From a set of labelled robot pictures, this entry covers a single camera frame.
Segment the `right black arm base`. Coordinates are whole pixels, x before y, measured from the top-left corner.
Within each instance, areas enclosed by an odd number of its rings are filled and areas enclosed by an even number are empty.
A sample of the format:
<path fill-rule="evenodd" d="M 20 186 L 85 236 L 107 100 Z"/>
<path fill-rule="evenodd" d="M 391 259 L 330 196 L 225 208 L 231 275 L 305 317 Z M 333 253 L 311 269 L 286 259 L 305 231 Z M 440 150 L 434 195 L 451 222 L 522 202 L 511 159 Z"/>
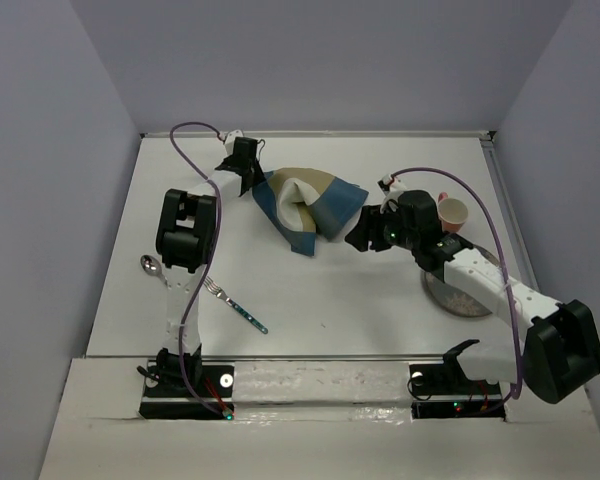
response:
<path fill-rule="evenodd" d="M 458 379 L 441 363 L 410 365 L 407 391 L 414 420 L 506 418 L 498 384 Z"/>

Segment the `blue beige checked cloth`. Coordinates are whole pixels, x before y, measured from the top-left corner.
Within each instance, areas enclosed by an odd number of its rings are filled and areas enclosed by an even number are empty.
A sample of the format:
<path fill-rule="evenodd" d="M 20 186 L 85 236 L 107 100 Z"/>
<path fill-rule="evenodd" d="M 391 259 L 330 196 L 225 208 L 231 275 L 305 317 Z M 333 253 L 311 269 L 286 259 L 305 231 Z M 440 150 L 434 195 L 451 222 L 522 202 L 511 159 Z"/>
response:
<path fill-rule="evenodd" d="M 312 168 L 280 168 L 265 174 L 252 195 L 291 251 L 315 255 L 318 237 L 340 242 L 360 219 L 369 192 Z"/>

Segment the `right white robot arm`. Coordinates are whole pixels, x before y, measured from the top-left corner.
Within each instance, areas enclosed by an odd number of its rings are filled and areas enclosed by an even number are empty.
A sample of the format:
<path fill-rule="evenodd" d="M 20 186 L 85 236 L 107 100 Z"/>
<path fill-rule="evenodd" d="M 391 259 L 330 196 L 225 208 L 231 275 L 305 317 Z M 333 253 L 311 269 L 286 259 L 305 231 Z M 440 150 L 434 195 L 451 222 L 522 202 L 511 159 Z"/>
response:
<path fill-rule="evenodd" d="M 422 190 L 395 191 L 380 205 L 363 206 L 345 240 L 360 252 L 392 247 L 410 251 L 416 264 L 477 300 L 511 329 L 502 347 L 468 339 L 450 348 L 442 384 L 462 392 L 475 381 L 528 387 L 557 404 L 600 374 L 600 339 L 591 310 L 560 302 L 511 277 L 503 262 L 489 262 L 477 247 L 444 231 L 433 198 Z"/>

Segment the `dark patterned plate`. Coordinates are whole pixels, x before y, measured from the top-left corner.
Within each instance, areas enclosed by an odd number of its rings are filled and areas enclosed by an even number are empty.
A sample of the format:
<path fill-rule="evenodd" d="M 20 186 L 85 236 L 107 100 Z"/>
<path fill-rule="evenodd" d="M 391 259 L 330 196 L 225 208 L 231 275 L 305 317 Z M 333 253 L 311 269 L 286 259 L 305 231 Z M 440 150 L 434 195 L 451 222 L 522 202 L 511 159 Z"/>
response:
<path fill-rule="evenodd" d="M 484 318 L 491 311 L 466 292 L 447 285 L 429 272 L 421 272 L 421 283 L 428 298 L 451 315 L 461 318 Z"/>

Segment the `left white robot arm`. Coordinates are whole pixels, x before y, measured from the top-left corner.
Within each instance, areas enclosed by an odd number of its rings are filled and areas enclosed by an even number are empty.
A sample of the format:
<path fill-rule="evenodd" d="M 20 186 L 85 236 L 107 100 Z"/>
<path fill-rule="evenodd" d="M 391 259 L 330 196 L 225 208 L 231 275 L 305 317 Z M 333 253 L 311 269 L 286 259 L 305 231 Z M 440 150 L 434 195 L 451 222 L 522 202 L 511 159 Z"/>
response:
<path fill-rule="evenodd" d="M 195 392 L 203 374 L 198 296 L 218 239 L 220 208 L 264 179 L 258 140 L 234 130 L 224 144 L 227 156 L 202 183 L 165 193 L 156 235 L 167 285 L 167 329 L 157 375 L 181 395 Z"/>

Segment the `pink cup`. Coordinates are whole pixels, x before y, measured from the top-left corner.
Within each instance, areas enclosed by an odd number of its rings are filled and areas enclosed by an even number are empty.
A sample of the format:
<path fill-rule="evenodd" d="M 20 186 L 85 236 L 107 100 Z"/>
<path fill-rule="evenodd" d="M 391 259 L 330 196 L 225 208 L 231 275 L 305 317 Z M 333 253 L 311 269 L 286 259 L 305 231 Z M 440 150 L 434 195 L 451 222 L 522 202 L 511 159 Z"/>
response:
<path fill-rule="evenodd" d="M 457 198 L 441 192 L 437 199 L 438 216 L 444 231 L 458 233 L 469 217 L 468 207 Z"/>

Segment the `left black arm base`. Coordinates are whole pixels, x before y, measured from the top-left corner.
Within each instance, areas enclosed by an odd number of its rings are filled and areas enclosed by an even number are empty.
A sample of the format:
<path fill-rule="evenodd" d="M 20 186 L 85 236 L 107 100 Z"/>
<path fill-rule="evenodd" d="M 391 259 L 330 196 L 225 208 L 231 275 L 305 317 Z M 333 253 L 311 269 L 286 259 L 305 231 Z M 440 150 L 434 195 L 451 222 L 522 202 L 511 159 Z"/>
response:
<path fill-rule="evenodd" d="M 154 362 L 146 367 L 138 366 L 136 370 L 144 381 L 138 410 L 141 418 L 200 421 L 235 419 L 233 365 L 204 365 L 202 376 L 193 387 L 196 395 L 191 393 L 181 378 L 160 379 Z"/>

